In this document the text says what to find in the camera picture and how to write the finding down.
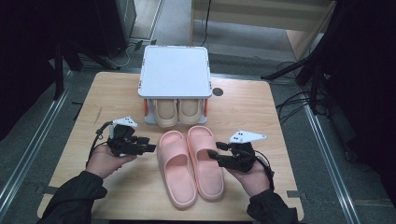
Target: black jacket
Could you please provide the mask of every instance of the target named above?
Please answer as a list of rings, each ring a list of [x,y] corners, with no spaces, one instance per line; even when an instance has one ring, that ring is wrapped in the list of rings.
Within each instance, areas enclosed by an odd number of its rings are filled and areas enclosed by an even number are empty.
[[[81,172],[58,188],[37,223],[91,223],[94,200],[107,194],[102,185],[101,177]],[[271,189],[251,197],[247,213],[262,223],[298,223],[297,210]]]

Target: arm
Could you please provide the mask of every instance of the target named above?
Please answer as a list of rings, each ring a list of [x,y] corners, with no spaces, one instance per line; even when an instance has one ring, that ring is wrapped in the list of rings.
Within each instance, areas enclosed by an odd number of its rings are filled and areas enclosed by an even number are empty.
[[[227,169],[250,196],[247,213],[262,223],[298,223],[297,210],[288,208],[282,198],[270,189],[264,168],[257,161],[247,173]]]
[[[136,156],[114,157],[108,146],[99,146],[86,170],[58,188],[37,223],[91,223],[94,200],[107,193],[102,187],[103,179],[135,159]]]

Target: black cloth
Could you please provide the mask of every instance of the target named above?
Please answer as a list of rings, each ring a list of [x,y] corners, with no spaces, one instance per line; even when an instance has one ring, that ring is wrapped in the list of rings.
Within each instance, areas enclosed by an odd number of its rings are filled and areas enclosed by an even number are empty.
[[[37,223],[91,223],[94,200],[107,194],[102,185],[101,177],[81,172],[58,188]],[[271,189],[251,197],[247,213],[261,223],[298,223],[297,210],[288,208]]]

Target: table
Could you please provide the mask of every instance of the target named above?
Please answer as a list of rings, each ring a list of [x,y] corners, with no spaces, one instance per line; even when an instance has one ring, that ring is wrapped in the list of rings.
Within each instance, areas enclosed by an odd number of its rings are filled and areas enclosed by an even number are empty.
[[[335,2],[331,0],[213,0],[210,5],[209,20],[284,29],[296,59],[300,60],[309,51],[318,34],[325,32]],[[206,20],[208,3],[208,0],[192,1],[191,44],[193,21]]]
[[[167,131],[187,133],[190,126],[162,129],[144,121],[143,99],[137,94],[138,74],[101,72],[96,75],[78,120],[64,148],[49,185],[60,187],[85,169],[85,162],[95,137],[95,131],[104,122],[132,116],[138,123],[135,135],[146,136],[157,144]],[[208,99],[208,127],[218,141],[227,142],[238,130],[264,133],[267,138],[253,142],[256,150],[264,153],[275,171],[275,186],[290,207],[296,207],[298,217],[304,217],[300,198],[288,198],[287,190],[297,190],[291,170],[288,151],[277,119],[269,84],[264,81],[211,78],[212,88],[221,88],[221,96]],[[108,190],[104,199],[96,200],[92,218],[133,220],[252,220],[246,213],[248,195],[230,174],[224,171],[224,197],[214,203],[201,197],[190,208],[177,210],[169,201],[157,155],[145,153],[125,164],[105,179]],[[42,216],[51,195],[45,194],[37,214]]]

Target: shoe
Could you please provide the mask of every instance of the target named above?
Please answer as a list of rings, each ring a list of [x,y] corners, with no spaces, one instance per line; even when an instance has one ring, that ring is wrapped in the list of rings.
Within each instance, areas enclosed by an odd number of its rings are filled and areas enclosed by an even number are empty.
[[[177,100],[153,100],[154,118],[161,128],[177,125]]]
[[[213,133],[205,126],[194,126],[189,129],[187,145],[199,194],[207,200],[221,198],[224,193],[223,170],[207,154],[209,149],[219,152]]]
[[[169,199],[177,208],[187,208],[198,197],[186,139],[178,131],[165,133],[157,145],[157,158]]]
[[[183,124],[196,124],[202,116],[202,100],[178,100],[178,120]]]

